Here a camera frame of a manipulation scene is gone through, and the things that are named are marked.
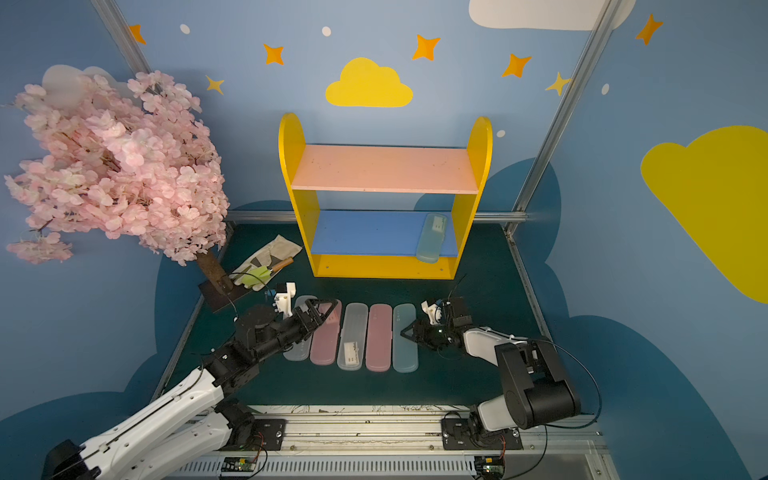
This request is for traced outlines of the teal pencil case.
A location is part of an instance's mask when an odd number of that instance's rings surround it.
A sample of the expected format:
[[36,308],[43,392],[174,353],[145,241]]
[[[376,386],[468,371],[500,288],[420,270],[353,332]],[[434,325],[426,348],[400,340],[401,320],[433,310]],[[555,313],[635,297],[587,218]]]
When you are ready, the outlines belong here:
[[441,255],[446,238],[448,217],[440,213],[428,213],[425,217],[416,248],[416,258],[434,264]]
[[417,344],[402,335],[415,320],[413,304],[401,304],[393,309],[392,366],[398,373],[412,373],[419,366]]

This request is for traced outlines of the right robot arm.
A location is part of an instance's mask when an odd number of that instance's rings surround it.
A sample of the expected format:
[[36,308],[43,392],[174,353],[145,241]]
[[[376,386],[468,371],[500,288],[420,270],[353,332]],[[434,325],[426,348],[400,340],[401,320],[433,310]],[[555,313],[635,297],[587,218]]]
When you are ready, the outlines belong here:
[[398,336],[432,351],[456,347],[498,369],[502,394],[478,404],[470,417],[483,434],[530,429],[581,414],[581,399],[547,339],[532,339],[476,326],[461,297],[427,301],[425,316]]

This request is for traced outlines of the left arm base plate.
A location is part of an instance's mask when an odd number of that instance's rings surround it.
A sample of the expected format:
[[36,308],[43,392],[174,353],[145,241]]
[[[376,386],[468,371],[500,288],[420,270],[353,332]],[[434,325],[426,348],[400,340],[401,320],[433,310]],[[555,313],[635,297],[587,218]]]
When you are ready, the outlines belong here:
[[282,418],[256,418],[244,427],[238,437],[238,444],[243,450],[280,451],[285,438],[287,420]]

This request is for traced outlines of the pink pencil case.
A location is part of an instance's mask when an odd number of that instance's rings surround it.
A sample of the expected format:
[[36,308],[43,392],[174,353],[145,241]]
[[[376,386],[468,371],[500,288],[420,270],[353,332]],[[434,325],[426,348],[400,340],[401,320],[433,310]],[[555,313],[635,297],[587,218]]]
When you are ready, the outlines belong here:
[[314,332],[309,355],[314,365],[328,366],[336,361],[342,312],[339,301],[338,309]]
[[387,304],[374,304],[369,309],[365,363],[372,372],[386,372],[392,360],[393,309]]

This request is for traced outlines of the pink pencil case top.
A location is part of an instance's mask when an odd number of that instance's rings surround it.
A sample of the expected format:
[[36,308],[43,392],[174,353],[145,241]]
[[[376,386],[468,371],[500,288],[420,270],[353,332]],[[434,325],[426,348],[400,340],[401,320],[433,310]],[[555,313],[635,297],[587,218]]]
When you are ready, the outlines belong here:
[[342,312],[339,301],[338,309],[314,332],[309,355],[314,365],[328,366],[336,361]]

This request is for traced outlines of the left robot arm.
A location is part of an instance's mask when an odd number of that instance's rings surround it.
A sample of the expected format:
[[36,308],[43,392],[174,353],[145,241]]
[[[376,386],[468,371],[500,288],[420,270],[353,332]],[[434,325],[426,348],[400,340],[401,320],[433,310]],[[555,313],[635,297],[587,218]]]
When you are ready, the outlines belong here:
[[65,440],[46,456],[45,479],[162,479],[250,432],[254,416],[232,400],[268,358],[308,339],[337,309],[310,299],[284,315],[257,305],[234,332],[175,387],[122,423],[82,444]]

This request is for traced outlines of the pink pencil case bottom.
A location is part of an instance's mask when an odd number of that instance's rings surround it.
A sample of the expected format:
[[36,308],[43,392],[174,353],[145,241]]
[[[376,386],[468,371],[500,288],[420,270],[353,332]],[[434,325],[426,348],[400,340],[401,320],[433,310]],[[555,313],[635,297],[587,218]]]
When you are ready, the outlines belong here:
[[374,304],[369,309],[365,363],[372,372],[386,372],[392,360],[393,309],[387,304]]

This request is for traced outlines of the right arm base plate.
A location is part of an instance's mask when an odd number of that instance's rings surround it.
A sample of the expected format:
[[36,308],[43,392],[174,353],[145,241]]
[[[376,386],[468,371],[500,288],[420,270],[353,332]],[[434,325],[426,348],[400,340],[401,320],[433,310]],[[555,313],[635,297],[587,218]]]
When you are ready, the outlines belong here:
[[517,428],[497,431],[485,429],[479,418],[455,414],[440,421],[441,438],[445,450],[522,450],[523,443]]

